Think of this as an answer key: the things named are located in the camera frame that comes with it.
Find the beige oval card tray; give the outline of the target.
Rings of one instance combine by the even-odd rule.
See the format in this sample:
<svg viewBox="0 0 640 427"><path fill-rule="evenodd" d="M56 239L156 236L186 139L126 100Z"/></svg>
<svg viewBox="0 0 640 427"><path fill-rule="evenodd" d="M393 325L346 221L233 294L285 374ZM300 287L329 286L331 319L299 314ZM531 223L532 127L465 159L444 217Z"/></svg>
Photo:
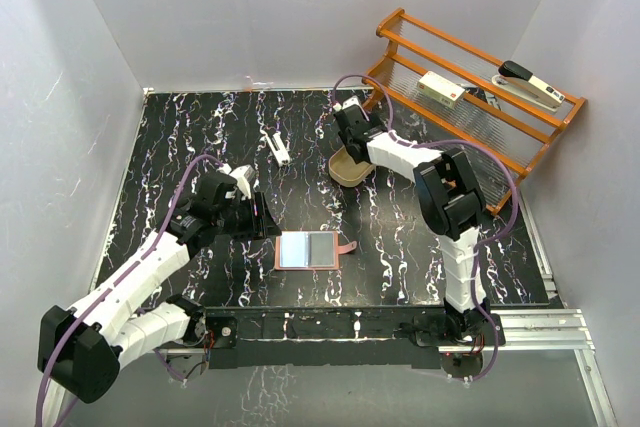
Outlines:
<svg viewBox="0 0 640 427"><path fill-rule="evenodd" d="M328 161L330 177L339 185L353 188L361 184L374 170L367 162L356 163L345 147L341 147Z"/></svg>

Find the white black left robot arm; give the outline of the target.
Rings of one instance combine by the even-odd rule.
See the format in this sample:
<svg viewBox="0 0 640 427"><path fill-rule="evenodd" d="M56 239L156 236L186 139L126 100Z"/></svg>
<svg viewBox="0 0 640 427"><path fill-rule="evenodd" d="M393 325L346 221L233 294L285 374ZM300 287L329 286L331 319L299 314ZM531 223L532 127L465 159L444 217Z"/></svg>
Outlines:
<svg viewBox="0 0 640 427"><path fill-rule="evenodd" d="M167 342L200 343L203 308L180 295L138 315L143 302L173 273L218 237L264 240L281 230L263 193L254 189L249 165L200 177L193 195L177 201L165 221L106 281L64 309L42 317L38 369L90 404L113 385L122 368Z"/></svg>

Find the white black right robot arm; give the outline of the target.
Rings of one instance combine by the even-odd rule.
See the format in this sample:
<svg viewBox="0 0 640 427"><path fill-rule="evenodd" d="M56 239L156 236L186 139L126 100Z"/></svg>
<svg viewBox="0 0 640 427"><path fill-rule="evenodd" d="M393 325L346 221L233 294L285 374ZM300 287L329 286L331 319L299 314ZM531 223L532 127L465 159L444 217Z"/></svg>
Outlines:
<svg viewBox="0 0 640 427"><path fill-rule="evenodd" d="M460 344L471 342L485 321L486 293L475 265L485 200L465 153L400 138L376 115L366 114L355 97L334 104L333 116L355 163L383 167L413 182L422 217L440 246L447 335Z"/></svg>

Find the white staple remover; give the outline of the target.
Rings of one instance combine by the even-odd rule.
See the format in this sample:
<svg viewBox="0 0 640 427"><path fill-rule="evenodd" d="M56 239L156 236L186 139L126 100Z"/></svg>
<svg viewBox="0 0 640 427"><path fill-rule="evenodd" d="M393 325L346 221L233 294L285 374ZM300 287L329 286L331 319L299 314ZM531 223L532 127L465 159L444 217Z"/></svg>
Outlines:
<svg viewBox="0 0 640 427"><path fill-rule="evenodd" d="M274 160L279 167L287 166L291 163L291 157L287 147L285 146L281 133L275 131L272 135L268 134L265 130L260 131L262 139L266 141Z"/></svg>

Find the orange wooden shelf rack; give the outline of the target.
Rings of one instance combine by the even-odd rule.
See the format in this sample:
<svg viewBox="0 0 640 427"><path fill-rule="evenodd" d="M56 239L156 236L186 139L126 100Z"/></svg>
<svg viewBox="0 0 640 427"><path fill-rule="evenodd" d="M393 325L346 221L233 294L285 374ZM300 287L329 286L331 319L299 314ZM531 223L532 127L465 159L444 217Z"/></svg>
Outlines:
<svg viewBox="0 0 640 427"><path fill-rule="evenodd" d="M515 183L521 183L537 167L585 105L556 87L565 101L551 112L516 97L491 82L507 60L464 42L398 8L380 22L378 37L387 47L368 72L374 89L365 107L389 95L400 105L423 116L433 126L431 141L460 138L478 143L496 155ZM433 71L465 89L451 109L418 89L418 80Z"/></svg>

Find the white red staples box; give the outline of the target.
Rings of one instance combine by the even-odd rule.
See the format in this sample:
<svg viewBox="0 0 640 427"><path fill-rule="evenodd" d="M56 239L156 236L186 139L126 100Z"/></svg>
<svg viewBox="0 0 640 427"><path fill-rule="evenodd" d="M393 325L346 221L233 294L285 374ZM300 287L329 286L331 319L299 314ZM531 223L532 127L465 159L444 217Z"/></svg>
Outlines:
<svg viewBox="0 0 640 427"><path fill-rule="evenodd" d="M433 71L427 71L417 82L422 94L453 109L464 97L465 89Z"/></svg>

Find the black beige stapler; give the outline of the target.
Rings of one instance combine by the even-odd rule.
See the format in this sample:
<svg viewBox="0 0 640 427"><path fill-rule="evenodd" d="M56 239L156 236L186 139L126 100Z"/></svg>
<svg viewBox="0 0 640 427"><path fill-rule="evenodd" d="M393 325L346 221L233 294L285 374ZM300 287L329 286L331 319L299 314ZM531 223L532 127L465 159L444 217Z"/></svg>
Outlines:
<svg viewBox="0 0 640 427"><path fill-rule="evenodd" d="M498 73L492 76L491 82L506 92L551 112L556 112L565 101L565 95L559 90L512 60L507 60L498 67Z"/></svg>

